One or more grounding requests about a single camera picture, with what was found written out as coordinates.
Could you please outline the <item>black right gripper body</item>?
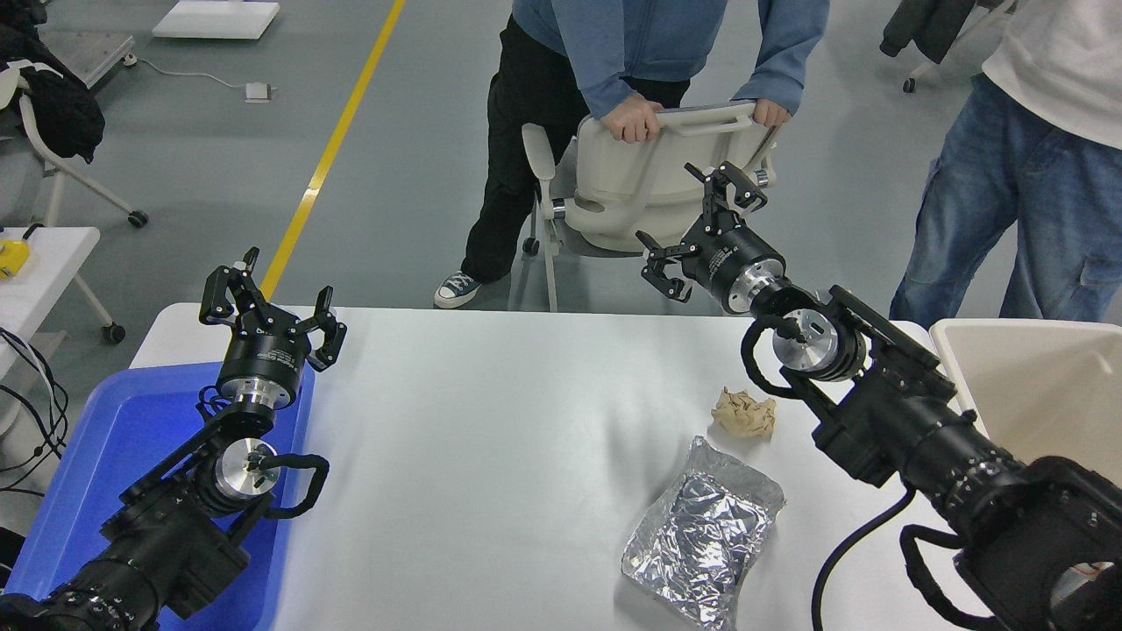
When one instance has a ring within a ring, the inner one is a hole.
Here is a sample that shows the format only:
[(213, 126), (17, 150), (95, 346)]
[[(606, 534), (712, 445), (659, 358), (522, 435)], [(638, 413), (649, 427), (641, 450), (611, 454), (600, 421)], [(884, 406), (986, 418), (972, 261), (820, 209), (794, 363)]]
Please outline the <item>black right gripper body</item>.
[(693, 255), (682, 259), (686, 277), (700, 284), (727, 312), (752, 312), (753, 303), (785, 278), (785, 260), (742, 221), (721, 219), (712, 231), (699, 218), (684, 235)]

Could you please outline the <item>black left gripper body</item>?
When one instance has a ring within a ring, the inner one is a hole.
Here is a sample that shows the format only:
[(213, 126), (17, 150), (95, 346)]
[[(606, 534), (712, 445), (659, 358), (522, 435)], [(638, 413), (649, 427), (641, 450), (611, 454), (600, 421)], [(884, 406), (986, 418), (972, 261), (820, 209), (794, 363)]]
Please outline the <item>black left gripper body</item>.
[(297, 393), (311, 354), (309, 337), (230, 331), (224, 363), (217, 376), (221, 393), (233, 393), (240, 379), (268, 379), (286, 393)]

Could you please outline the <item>person's right hand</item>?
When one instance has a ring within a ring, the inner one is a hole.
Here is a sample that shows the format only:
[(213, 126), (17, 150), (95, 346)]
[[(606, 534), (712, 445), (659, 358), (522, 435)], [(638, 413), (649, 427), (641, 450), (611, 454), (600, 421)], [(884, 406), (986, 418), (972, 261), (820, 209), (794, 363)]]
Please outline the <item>person's right hand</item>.
[(600, 121), (614, 140), (626, 144), (651, 141), (661, 131), (657, 112), (662, 108), (661, 103), (653, 103), (645, 97), (626, 97), (620, 104), (603, 116)]

